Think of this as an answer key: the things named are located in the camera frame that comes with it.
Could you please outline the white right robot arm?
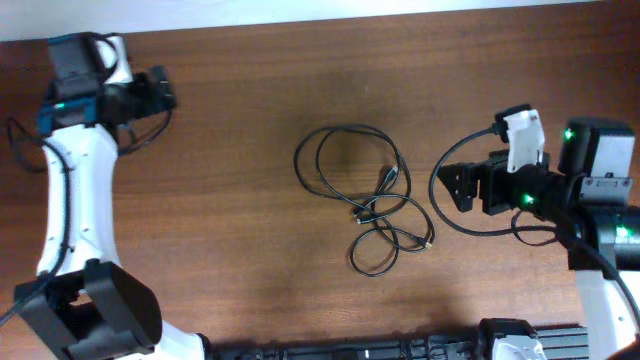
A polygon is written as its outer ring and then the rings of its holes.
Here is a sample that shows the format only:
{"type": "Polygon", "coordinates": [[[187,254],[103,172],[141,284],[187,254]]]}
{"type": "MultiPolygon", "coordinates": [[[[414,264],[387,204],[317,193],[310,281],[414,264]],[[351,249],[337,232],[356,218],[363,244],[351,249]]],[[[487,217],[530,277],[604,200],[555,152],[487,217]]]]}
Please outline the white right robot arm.
{"type": "Polygon", "coordinates": [[[480,198],[488,215],[517,210],[552,223],[576,274],[590,358],[638,358],[639,209],[629,203],[634,131],[609,119],[570,120],[556,171],[536,111],[499,117],[487,131],[508,149],[452,165],[447,150],[430,180],[442,182],[461,212],[480,198]]]}

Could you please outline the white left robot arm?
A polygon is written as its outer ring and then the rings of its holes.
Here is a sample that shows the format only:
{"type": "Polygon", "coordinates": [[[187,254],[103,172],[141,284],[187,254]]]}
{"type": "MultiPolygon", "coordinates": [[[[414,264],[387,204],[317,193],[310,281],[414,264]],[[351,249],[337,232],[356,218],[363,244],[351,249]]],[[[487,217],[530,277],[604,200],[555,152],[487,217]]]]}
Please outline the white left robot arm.
{"type": "Polygon", "coordinates": [[[165,70],[133,73],[123,37],[84,32],[51,38],[55,71],[30,141],[48,173],[47,231],[33,281],[12,311],[58,359],[210,359],[208,338],[166,322],[150,288],[116,249],[112,182],[126,154],[118,133],[135,120],[170,117],[165,70]]]}

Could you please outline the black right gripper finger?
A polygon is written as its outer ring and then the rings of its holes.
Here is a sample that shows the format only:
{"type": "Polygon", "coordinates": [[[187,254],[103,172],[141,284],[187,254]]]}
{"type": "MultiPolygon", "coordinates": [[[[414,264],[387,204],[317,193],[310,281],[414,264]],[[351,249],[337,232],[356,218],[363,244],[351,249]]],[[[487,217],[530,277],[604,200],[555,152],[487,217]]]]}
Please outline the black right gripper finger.
{"type": "Polygon", "coordinates": [[[475,182],[467,180],[442,180],[441,183],[449,192],[457,210],[468,212],[473,209],[475,199],[475,182]]]}
{"type": "Polygon", "coordinates": [[[442,166],[438,172],[438,179],[445,182],[469,182],[475,178],[476,163],[455,163],[442,166]]]}

